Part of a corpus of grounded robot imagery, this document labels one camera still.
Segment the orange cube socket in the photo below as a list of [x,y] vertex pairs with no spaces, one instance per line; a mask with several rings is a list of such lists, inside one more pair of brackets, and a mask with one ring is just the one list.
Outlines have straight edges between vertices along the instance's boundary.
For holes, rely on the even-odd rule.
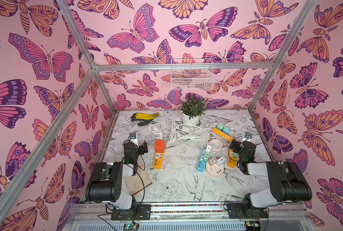
[[155,140],[154,149],[156,153],[165,153],[166,144],[163,140]]

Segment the white USB charger plug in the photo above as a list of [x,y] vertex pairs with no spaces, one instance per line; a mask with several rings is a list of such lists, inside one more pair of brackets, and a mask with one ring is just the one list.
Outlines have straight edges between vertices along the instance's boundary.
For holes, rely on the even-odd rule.
[[206,154],[209,154],[211,152],[211,148],[212,148],[211,145],[207,145],[207,147],[206,147]]

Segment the green USB charger plug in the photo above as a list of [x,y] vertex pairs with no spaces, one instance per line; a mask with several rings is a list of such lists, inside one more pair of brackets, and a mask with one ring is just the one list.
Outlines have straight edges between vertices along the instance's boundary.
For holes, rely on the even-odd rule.
[[209,154],[205,153],[205,154],[203,155],[203,161],[204,161],[204,162],[207,162],[208,159],[209,159]]

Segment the blue power strip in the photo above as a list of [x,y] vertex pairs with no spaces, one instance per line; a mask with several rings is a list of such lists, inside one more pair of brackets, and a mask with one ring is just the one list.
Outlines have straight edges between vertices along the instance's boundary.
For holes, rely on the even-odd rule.
[[203,161],[203,155],[206,153],[206,148],[203,149],[201,155],[200,155],[200,158],[197,162],[197,165],[196,165],[196,170],[198,172],[204,172],[205,168],[206,168],[206,164],[207,162],[204,162]]

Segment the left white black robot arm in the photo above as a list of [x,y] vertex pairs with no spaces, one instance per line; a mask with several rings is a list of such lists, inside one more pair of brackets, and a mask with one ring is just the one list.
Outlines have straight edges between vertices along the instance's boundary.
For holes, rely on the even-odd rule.
[[130,193],[125,178],[138,173],[138,158],[148,152],[147,142],[137,146],[130,140],[123,143],[124,159],[106,163],[99,162],[94,166],[85,191],[87,202],[111,204],[114,212],[135,212],[137,201]]

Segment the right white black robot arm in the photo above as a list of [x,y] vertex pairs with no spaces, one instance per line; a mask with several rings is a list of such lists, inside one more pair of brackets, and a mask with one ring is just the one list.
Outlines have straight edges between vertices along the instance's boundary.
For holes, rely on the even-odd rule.
[[267,177],[269,181],[267,189],[245,195],[244,211],[257,211],[282,203],[307,202],[312,199],[312,190],[296,163],[255,162],[256,147],[252,142],[236,140],[229,146],[229,159],[236,162],[244,175]]

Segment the pink USB charger plug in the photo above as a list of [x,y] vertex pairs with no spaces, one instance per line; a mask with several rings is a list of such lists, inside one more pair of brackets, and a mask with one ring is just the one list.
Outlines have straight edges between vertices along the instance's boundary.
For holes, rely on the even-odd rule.
[[216,162],[217,162],[217,159],[216,159],[215,157],[213,157],[212,159],[209,160],[209,164],[210,164],[211,166],[213,166],[214,164],[216,164]]

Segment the pink round socket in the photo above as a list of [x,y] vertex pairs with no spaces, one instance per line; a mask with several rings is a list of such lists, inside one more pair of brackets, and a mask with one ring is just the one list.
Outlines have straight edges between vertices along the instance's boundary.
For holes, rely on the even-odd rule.
[[210,177],[217,178],[224,173],[224,165],[211,165],[209,162],[207,162],[205,170]]

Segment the small yellow power strip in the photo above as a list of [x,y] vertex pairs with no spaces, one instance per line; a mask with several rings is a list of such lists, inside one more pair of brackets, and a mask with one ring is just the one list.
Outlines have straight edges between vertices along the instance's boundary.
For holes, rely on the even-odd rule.
[[237,166],[238,159],[236,157],[228,157],[227,166],[235,168]]

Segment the orange power strip rear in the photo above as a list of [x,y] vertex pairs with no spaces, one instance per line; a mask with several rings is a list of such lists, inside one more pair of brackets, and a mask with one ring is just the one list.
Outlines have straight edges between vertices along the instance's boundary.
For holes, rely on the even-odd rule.
[[220,137],[226,139],[229,142],[232,142],[234,140],[233,137],[229,136],[228,134],[225,134],[224,132],[218,130],[217,128],[213,128],[212,130],[215,134],[219,135]]

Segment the beige cloth glove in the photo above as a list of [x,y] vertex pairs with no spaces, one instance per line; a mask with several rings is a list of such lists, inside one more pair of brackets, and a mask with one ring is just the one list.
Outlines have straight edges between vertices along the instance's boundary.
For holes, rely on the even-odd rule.
[[152,184],[152,180],[146,171],[138,170],[137,172],[140,176],[136,174],[135,176],[124,177],[124,181],[131,195],[136,195]]

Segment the yellow black work gloves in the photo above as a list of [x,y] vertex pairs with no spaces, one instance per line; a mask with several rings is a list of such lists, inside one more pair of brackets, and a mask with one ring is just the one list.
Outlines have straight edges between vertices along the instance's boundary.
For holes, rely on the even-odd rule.
[[145,113],[134,113],[131,116],[131,121],[139,121],[137,124],[139,127],[150,124],[155,118],[160,117],[160,113],[145,114]]

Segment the potted green plant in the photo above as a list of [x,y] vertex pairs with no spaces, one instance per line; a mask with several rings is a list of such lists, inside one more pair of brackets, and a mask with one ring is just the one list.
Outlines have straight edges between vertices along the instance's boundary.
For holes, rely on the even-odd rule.
[[204,100],[197,98],[187,99],[182,103],[182,123],[187,125],[198,125],[200,117],[205,111]]

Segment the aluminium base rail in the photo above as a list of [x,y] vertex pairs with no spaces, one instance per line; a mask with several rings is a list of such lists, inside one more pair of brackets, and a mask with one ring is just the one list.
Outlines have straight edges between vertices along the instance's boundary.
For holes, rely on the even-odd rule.
[[100,204],[73,207],[66,231],[315,231],[302,204],[270,207],[244,216],[239,202],[146,203],[134,220],[113,220]]

